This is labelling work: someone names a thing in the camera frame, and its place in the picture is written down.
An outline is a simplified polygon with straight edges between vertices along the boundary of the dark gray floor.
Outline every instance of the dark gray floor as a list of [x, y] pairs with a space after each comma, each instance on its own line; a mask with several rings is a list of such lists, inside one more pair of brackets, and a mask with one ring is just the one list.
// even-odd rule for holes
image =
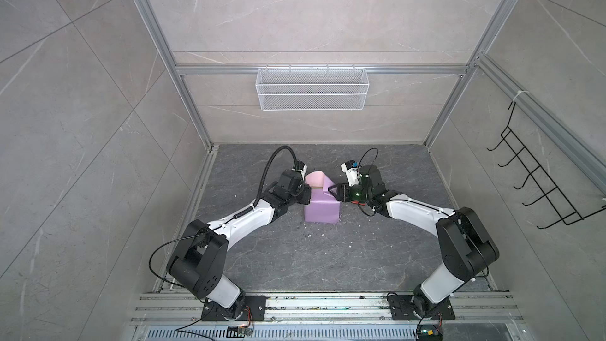
[[[254, 199], [267, 159], [278, 145], [221, 145], [202, 196], [198, 218], [226, 216]], [[294, 145], [307, 171], [322, 170], [335, 183], [346, 182], [341, 163], [359, 161], [370, 145]], [[379, 145], [375, 165], [388, 188], [433, 205], [450, 207], [437, 171], [421, 145]], [[374, 152], [368, 153], [370, 163]], [[292, 158], [282, 151], [266, 185]], [[385, 290], [412, 291], [440, 264], [437, 239], [408, 223], [364, 216], [351, 203], [341, 204], [338, 224], [303, 220], [303, 206], [264, 226], [233, 246], [225, 275], [245, 290]], [[461, 291], [486, 291], [483, 279]]]

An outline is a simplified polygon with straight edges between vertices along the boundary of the purple foam block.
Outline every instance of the purple foam block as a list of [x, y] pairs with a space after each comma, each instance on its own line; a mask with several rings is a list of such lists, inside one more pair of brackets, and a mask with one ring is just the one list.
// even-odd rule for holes
[[337, 224], [341, 202], [329, 192], [329, 187], [334, 185], [333, 181], [322, 171], [314, 171], [307, 174], [306, 183], [312, 187], [312, 199], [305, 206], [305, 221]]

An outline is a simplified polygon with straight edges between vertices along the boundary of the gray tile wall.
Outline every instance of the gray tile wall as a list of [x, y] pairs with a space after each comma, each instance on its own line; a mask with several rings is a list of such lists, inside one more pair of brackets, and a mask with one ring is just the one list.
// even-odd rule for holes
[[[603, 158], [605, 10], [604, 0], [520, 0], [488, 53]], [[499, 140], [509, 102], [486, 76], [478, 74], [432, 153], [458, 204], [486, 209], [481, 216], [501, 247], [501, 260], [491, 271], [501, 288], [514, 292], [538, 339], [603, 340], [606, 213], [570, 226], [536, 228], [555, 221], [554, 210], [545, 199], [522, 206], [540, 196], [538, 187], [530, 181], [523, 189], [513, 189], [522, 184], [526, 171], [519, 162], [498, 167], [512, 157], [507, 147], [486, 149]], [[516, 111], [512, 128], [576, 209], [589, 214], [602, 208], [603, 193], [523, 112]], [[485, 193], [486, 187], [492, 194]], [[558, 194], [550, 199], [562, 213], [572, 212]]]
[[361, 111], [262, 111], [255, 75], [188, 75], [216, 143], [422, 143], [456, 75], [369, 75]]
[[0, 13], [0, 338], [116, 339], [202, 142], [132, 0]]
[[500, 0], [150, 0], [178, 63], [466, 63]]
[[[513, 156], [504, 144], [487, 150], [500, 140], [509, 104], [510, 99], [478, 73], [431, 152], [457, 204], [476, 209], [495, 239], [501, 258], [490, 270], [500, 289], [513, 292], [535, 337], [602, 339], [606, 213], [570, 226], [536, 228], [557, 220], [556, 213], [545, 199], [523, 206], [541, 195], [538, 187], [530, 180], [514, 189], [526, 177], [523, 166], [517, 161], [497, 165]], [[602, 207], [603, 194], [521, 110], [514, 112], [511, 127], [580, 213]], [[528, 155], [522, 158], [530, 162]], [[570, 212], [561, 196], [552, 194], [550, 199], [561, 212]]]
[[595, 11], [520, 0], [489, 56], [606, 159], [606, 9]]

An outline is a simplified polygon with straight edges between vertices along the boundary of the white wire basket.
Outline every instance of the white wire basket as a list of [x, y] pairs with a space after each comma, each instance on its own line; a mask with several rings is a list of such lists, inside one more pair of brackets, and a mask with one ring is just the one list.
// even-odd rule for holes
[[364, 68], [264, 68], [255, 86], [263, 111], [361, 110], [368, 75]]

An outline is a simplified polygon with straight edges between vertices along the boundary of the wall tile seam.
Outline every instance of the wall tile seam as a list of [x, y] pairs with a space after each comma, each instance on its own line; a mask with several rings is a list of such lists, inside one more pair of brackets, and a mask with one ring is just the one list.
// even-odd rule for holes
[[543, 261], [541, 261], [541, 259], [539, 258], [538, 254], [536, 254], [536, 251], [534, 250], [534, 247], [532, 245], [532, 243], [530, 243], [529, 239], [526, 237], [526, 233], [524, 233], [524, 231], [522, 231], [522, 227], [520, 226], [520, 224], [518, 223], [518, 220], [516, 219], [515, 216], [513, 216], [513, 213], [511, 212], [511, 208], [509, 208], [509, 206], [507, 205], [507, 202], [505, 201], [505, 199], [503, 199], [503, 196], [501, 195], [501, 193], [499, 192], [499, 190], [496, 188], [496, 185], [494, 183], [494, 181], [492, 180], [492, 178], [490, 177], [489, 173], [486, 172], [486, 170], [484, 169], [484, 166], [480, 163], [480, 159], [478, 159], [478, 157], [476, 156], [476, 153], [473, 151], [473, 149], [469, 146], [469, 144], [467, 143], [467, 140], [465, 140], [465, 137], [463, 137], [463, 135], [461, 134], [461, 132], [459, 131], [459, 128], [457, 128], [455, 122], [450, 118], [449, 116], [449, 120], [452, 123], [452, 125], [454, 126], [454, 128], [456, 129], [457, 133], [459, 134], [459, 136], [461, 137], [461, 139], [463, 140], [463, 142], [465, 142], [465, 145], [467, 146], [467, 148], [469, 148], [469, 150], [472, 152], [473, 157], [476, 159], [476, 161], [478, 161], [478, 164], [480, 165], [480, 167], [482, 168], [482, 171], [484, 172], [484, 174], [486, 174], [486, 176], [488, 177], [490, 183], [492, 184], [492, 186], [495, 188], [496, 193], [499, 195], [499, 197], [501, 198], [501, 200], [503, 201], [503, 204], [505, 205], [505, 207], [507, 208], [507, 210], [509, 211], [511, 217], [513, 218], [513, 221], [516, 223], [516, 225], [518, 226], [520, 232], [522, 233], [522, 235], [524, 236], [524, 239], [526, 239], [526, 242], [528, 242], [528, 246], [530, 246], [530, 249], [533, 251], [534, 255], [536, 256], [537, 260], [539, 261], [539, 264], [541, 265], [541, 267], [543, 268], [543, 270], [545, 271], [545, 273], [547, 274], [547, 276], [549, 277], [549, 280], [551, 281], [551, 284], [553, 284], [554, 288], [556, 289], [557, 293], [560, 295], [560, 298], [562, 298], [562, 301], [565, 303], [566, 308], [570, 311], [570, 314], [572, 315], [572, 317], [574, 318], [574, 321], [576, 321], [577, 325], [579, 325], [579, 328], [583, 331], [583, 335], [589, 339], [589, 337], [587, 336], [587, 334], [585, 333], [585, 330], [582, 328], [582, 326], [580, 325], [579, 320], [577, 319], [576, 315], [574, 314], [574, 312], [572, 311], [572, 309], [570, 309], [570, 306], [568, 306], [568, 302], [564, 299], [564, 296], [562, 295], [562, 292], [560, 292], [559, 287], [556, 285], [556, 283], [553, 281], [553, 278], [551, 278], [551, 275], [549, 274], [549, 271], [546, 269], [545, 265], [543, 265]]
[[126, 116], [126, 118], [122, 121], [122, 123], [120, 123], [120, 126], [114, 131], [114, 133], [111, 134], [111, 136], [103, 144], [103, 146], [101, 147], [101, 149], [99, 150], [99, 152], [94, 156], [93, 159], [91, 159], [90, 163], [82, 170], [82, 172], [80, 173], [80, 175], [78, 176], [78, 178], [76, 178], [74, 180], [74, 183], [72, 184], [72, 186], [69, 187], [69, 189], [67, 190], [67, 192], [61, 198], [59, 198], [59, 200], [57, 201], [57, 204], [53, 207], [53, 209], [50, 210], [49, 214], [46, 216], [46, 218], [44, 218], [44, 220], [41, 222], [40, 226], [36, 228], [36, 230], [32, 233], [32, 236], [27, 240], [27, 242], [24, 244], [24, 246], [21, 248], [21, 250], [19, 250], [19, 253], [17, 253], [15, 255], [14, 259], [7, 265], [6, 270], [4, 270], [2, 272], [2, 274], [0, 274], [0, 279], [2, 279], [2, 277], [10, 269], [10, 267], [12, 266], [12, 264], [17, 260], [17, 258], [19, 258], [20, 254], [23, 252], [23, 250], [27, 247], [27, 245], [29, 245], [29, 243], [32, 241], [32, 239], [34, 238], [34, 236], [40, 231], [40, 228], [44, 226], [44, 224], [46, 223], [46, 221], [48, 221], [48, 219], [55, 212], [55, 209], [57, 209], [59, 207], [59, 205], [63, 202], [63, 200], [65, 199], [65, 197], [67, 196], [67, 194], [69, 194], [71, 192], [71, 190], [74, 188], [74, 186], [76, 185], [76, 183], [78, 183], [78, 181], [80, 180], [80, 178], [88, 170], [88, 168], [90, 167], [90, 165], [93, 164], [93, 162], [101, 154], [101, 152], [103, 151], [103, 149], [105, 149], [105, 147], [107, 146], [107, 144], [109, 143], [109, 141], [114, 137], [114, 135], [116, 135], [116, 133], [118, 132], [118, 130], [122, 127], [122, 125], [124, 125], [124, 122], [126, 122], [130, 118], [130, 116], [132, 116], [133, 113], [134, 113], [134, 110], [131, 110], [128, 113], [128, 115]]
[[190, 118], [189, 121], [187, 122], [187, 125], [186, 125], [185, 129], [183, 129], [183, 133], [181, 133], [181, 137], [179, 138], [179, 142], [177, 143], [177, 146], [175, 147], [175, 150], [173, 151], [173, 153], [170, 155], [170, 158], [169, 158], [170, 164], [173, 166], [173, 168], [175, 169], [175, 171], [177, 171], [177, 174], [179, 175], [179, 178], [181, 178], [181, 180], [183, 181], [183, 183], [185, 184], [185, 186], [190, 190], [190, 192], [192, 191], [192, 188], [187, 184], [186, 180], [183, 179], [183, 177], [181, 176], [181, 173], [179, 172], [179, 170], [177, 170], [177, 167], [175, 165], [173, 165], [173, 157], [175, 156], [175, 152], [177, 152], [177, 148], [179, 147], [179, 144], [181, 143], [181, 140], [183, 140], [183, 135], [186, 133], [187, 127], [191, 123], [192, 123], [192, 119]]
[[124, 245], [122, 246], [122, 249], [120, 250], [120, 253], [118, 254], [116, 261], [114, 261], [113, 266], [110, 269], [110, 273], [107, 275], [107, 278], [105, 279], [105, 282], [101, 285], [101, 291], [99, 291], [99, 295], [97, 296], [97, 299], [95, 300], [95, 303], [92, 305], [92, 307], [90, 308], [90, 312], [88, 314], [88, 317], [86, 318], [86, 321], [84, 322], [83, 326], [82, 326], [82, 330], [80, 330], [80, 334], [78, 335], [78, 340], [80, 340], [80, 337], [82, 336], [82, 333], [84, 332], [84, 330], [86, 329], [86, 325], [88, 323], [88, 321], [90, 320], [90, 316], [93, 314], [93, 310], [95, 309], [95, 306], [97, 305], [97, 302], [99, 301], [99, 298], [101, 297], [101, 293], [103, 292], [103, 289], [107, 286], [107, 281], [110, 279], [111, 276], [111, 272], [114, 270], [114, 268], [116, 267], [116, 264], [118, 262], [118, 260], [120, 259], [120, 256], [122, 255], [122, 252], [124, 252], [124, 247], [126, 246], [126, 244], [128, 243], [128, 240], [130, 239], [130, 236], [133, 235], [134, 229], [137, 227], [137, 224], [139, 224], [139, 221], [141, 220], [141, 216], [143, 216], [143, 214], [146, 211], [147, 206], [149, 205], [150, 201], [152, 200], [151, 198], [153, 197], [154, 193], [157, 190], [158, 185], [160, 184], [160, 181], [162, 180], [164, 174], [166, 174], [166, 170], [169, 168], [169, 164], [170, 161], [168, 161], [168, 163], [166, 164], [166, 166], [164, 166], [164, 171], [162, 172], [162, 174], [160, 175], [160, 178], [158, 178], [156, 185], [152, 191], [152, 193], [150, 194], [149, 199], [147, 199], [146, 205], [143, 207], [143, 210], [141, 211], [141, 213], [139, 214], [139, 217], [137, 217], [137, 221], [134, 223], [134, 226], [132, 227], [132, 229], [130, 230], [130, 233], [128, 234], [128, 237], [126, 238]]
[[587, 20], [591, 20], [591, 21], [593, 21], [594, 23], [601, 25], [602, 27], [606, 27], [606, 24], [602, 24], [601, 22], [599, 22], [599, 21], [597, 21], [597, 20], [594, 20], [594, 19], [592, 19], [591, 17], [588, 17], [588, 16], [585, 16], [585, 15], [583, 15], [583, 14], [580, 14], [579, 12], [576, 12], [576, 11], [575, 11], [575, 10], [573, 10], [573, 9], [570, 9], [570, 8], [568, 8], [568, 7], [566, 7], [566, 6], [563, 6], [563, 5], [562, 5], [562, 4], [560, 4], [560, 3], [556, 3], [556, 2], [554, 2], [554, 1], [552, 1], [552, 0], [546, 0], [546, 1], [548, 1], [548, 2], [550, 2], [550, 3], [552, 3], [552, 4], [555, 4], [555, 5], [557, 5], [557, 6], [560, 6], [560, 7], [564, 8], [564, 9], [567, 9], [568, 11], [570, 11], [570, 12], [572, 12], [572, 13], [576, 14], [576, 15], [579, 15], [579, 16], [581, 16], [581, 17], [583, 17], [583, 18], [587, 19]]
[[[61, 8], [61, 11], [63, 11], [63, 13], [65, 14], [65, 16], [67, 16], [67, 18], [68, 18], [68, 19], [70, 19], [70, 17], [67, 15], [67, 13], [66, 13], [66, 12], [65, 12], [65, 10], [63, 9], [63, 7], [62, 7], [62, 6], [61, 6], [61, 4], [59, 3], [59, 1], [58, 1], [58, 0], [55, 0], [55, 1], [57, 2], [57, 4], [59, 5], [59, 7]], [[79, 16], [79, 17], [78, 17], [78, 18], [76, 18], [76, 19], [73, 19], [73, 20], [72, 20], [72, 19], [70, 19], [70, 22], [69, 22], [69, 23], [67, 23], [67, 24], [65, 24], [63, 27], [60, 27], [60, 28], [58, 28], [57, 30], [52, 31], [51, 33], [49, 33], [49, 34], [45, 35], [44, 37], [41, 37], [39, 40], [36, 40], [36, 41], [34, 41], [33, 43], [30, 43], [30, 44], [29, 44], [29, 45], [27, 45], [25, 48], [23, 48], [23, 49], [21, 49], [21, 50], [19, 50], [19, 51], [15, 52], [15, 53], [13, 53], [13, 54], [11, 54], [9, 57], [4, 58], [3, 60], [1, 60], [1, 61], [0, 61], [0, 63], [3, 63], [4, 61], [7, 61], [7, 60], [11, 59], [12, 57], [15, 57], [17, 54], [19, 54], [19, 53], [21, 53], [22, 51], [26, 50], [26, 49], [27, 49], [27, 48], [29, 48], [30, 46], [35, 45], [36, 43], [39, 43], [39, 42], [41, 42], [42, 40], [46, 39], [48, 36], [53, 35], [53, 34], [55, 34], [55, 33], [59, 32], [60, 30], [62, 30], [63, 28], [70, 26], [70, 25], [71, 25], [71, 24], [73, 24], [74, 22], [76, 22], [76, 21], [78, 21], [79, 19], [83, 18], [84, 16], [88, 15], [90, 12], [96, 11], [97, 9], [101, 8], [102, 6], [104, 6], [104, 5], [108, 4], [108, 3], [109, 3], [109, 2], [111, 2], [111, 1], [112, 1], [112, 0], [108, 0], [108, 1], [106, 1], [105, 3], [101, 4], [101, 5], [100, 5], [100, 6], [98, 6], [97, 8], [95, 8], [95, 9], [93, 9], [93, 10], [91, 10], [91, 11], [86, 12], [84, 15]]]
[[[156, 82], [160, 79], [160, 77], [162, 76], [162, 74], [166, 71], [166, 66], [164, 66], [164, 70], [162, 70], [162, 72], [160, 73], [160, 75], [157, 77], [157, 79], [154, 81], [154, 83], [150, 86], [150, 88], [147, 90], [146, 94], [143, 95], [143, 97], [145, 97], [152, 89], [152, 87], [156, 84]], [[133, 108], [133, 112], [137, 115], [137, 117], [139, 117], [139, 114], [137, 113], [136, 109], [139, 106], [139, 104], [143, 101], [143, 98], [141, 98], [141, 100], [139, 101], [139, 103], [137, 103], [137, 105]], [[148, 129], [147, 125], [145, 124], [145, 122], [143, 121], [143, 119], [141, 119], [139, 117], [139, 119], [141, 120], [141, 123], [143, 124], [143, 126], [145, 127], [145, 129], [149, 132], [150, 136], [152, 137], [152, 139], [156, 142], [156, 145], [162, 150], [162, 153], [166, 156], [166, 158], [168, 158], [169, 162], [172, 165], [172, 158], [175, 155], [175, 151], [177, 150], [179, 143], [181, 142], [181, 140], [183, 139], [183, 135], [185, 134], [186, 130], [187, 130], [187, 126], [189, 125], [189, 123], [192, 121], [192, 119], [190, 118], [189, 121], [187, 122], [187, 125], [185, 127], [185, 129], [183, 130], [183, 133], [181, 134], [181, 137], [179, 138], [179, 142], [177, 143], [177, 146], [175, 147], [175, 150], [173, 150], [172, 154], [170, 155], [170, 157], [168, 155], [166, 155], [166, 153], [164, 152], [164, 150], [162, 149], [162, 147], [160, 146], [160, 143], [158, 143], [158, 141], [156, 140], [156, 138], [154, 137], [154, 135], [152, 134], [152, 132]], [[183, 180], [183, 177], [181, 177], [181, 174], [179, 173], [179, 171], [177, 170], [177, 174], [179, 175], [179, 177], [181, 178], [181, 180]]]
[[[145, 129], [147, 130], [147, 132], [150, 134], [150, 136], [152, 137], [152, 139], [156, 142], [156, 145], [160, 148], [160, 150], [162, 150], [162, 153], [164, 154], [164, 156], [169, 160], [170, 162], [170, 158], [168, 155], [166, 155], [166, 153], [164, 153], [164, 150], [162, 149], [162, 147], [160, 146], [160, 144], [158, 143], [158, 141], [156, 140], [156, 138], [154, 137], [154, 135], [152, 134], [152, 132], [148, 129], [147, 125], [145, 124], [145, 122], [139, 117], [139, 114], [136, 112], [135, 108], [137, 108], [141, 102], [141, 100], [143, 100], [143, 98], [141, 98], [141, 100], [139, 101], [139, 103], [137, 103], [137, 105], [135, 107], [133, 107], [130, 102], [128, 101], [128, 99], [126, 99], [126, 95], [122, 92], [122, 90], [120, 89], [120, 86], [117, 85], [116, 81], [114, 80], [114, 78], [111, 76], [110, 72], [107, 71], [107, 69], [105, 68], [105, 65], [101, 62], [101, 59], [99, 59], [99, 57], [97, 56], [97, 54], [95, 53], [95, 51], [93, 50], [93, 48], [88, 44], [88, 41], [84, 38], [83, 34], [80, 32], [80, 29], [78, 29], [78, 27], [76, 27], [76, 25], [74, 24], [74, 28], [76, 28], [76, 30], [78, 31], [78, 33], [80, 34], [80, 37], [82, 37], [82, 39], [84, 40], [84, 42], [86, 43], [86, 45], [88, 46], [88, 48], [90, 49], [90, 51], [93, 53], [93, 55], [95, 56], [95, 58], [97, 58], [97, 61], [99, 61], [99, 63], [103, 66], [103, 69], [105, 70], [105, 73], [110, 77], [111, 81], [114, 83], [114, 85], [116, 85], [118, 91], [120, 91], [120, 93], [122, 94], [122, 96], [124, 97], [124, 100], [126, 100], [126, 102], [128, 103], [128, 105], [131, 107], [131, 113], [129, 115], [132, 116], [132, 114], [134, 113], [135, 115], [137, 115], [137, 117], [141, 120], [141, 124], [143, 124], [143, 127], [145, 127]], [[156, 78], [156, 80], [153, 82], [153, 84], [148, 88], [147, 92], [145, 93], [145, 95], [143, 95], [143, 97], [145, 97], [151, 90], [151, 88], [156, 84], [156, 82], [160, 79], [160, 77], [162, 76], [162, 73], [164, 73], [164, 71], [166, 70], [166, 66], [164, 66], [164, 69], [162, 70], [162, 72], [160, 73], [160, 75], [158, 75], [158, 77]]]
[[158, 77], [156, 78], [156, 80], [153, 81], [153, 83], [147, 88], [146, 93], [143, 94], [143, 96], [141, 97], [141, 99], [139, 99], [139, 102], [137, 102], [137, 104], [135, 104], [134, 107], [131, 106], [133, 110], [137, 109], [137, 107], [139, 106], [139, 104], [143, 101], [143, 98], [145, 98], [147, 96], [147, 94], [151, 91], [152, 87], [156, 84], [156, 82], [160, 79], [160, 77], [162, 76], [162, 74], [164, 74], [165, 71], [166, 71], [166, 66], [164, 66], [164, 69], [160, 72], [160, 74], [158, 75]]

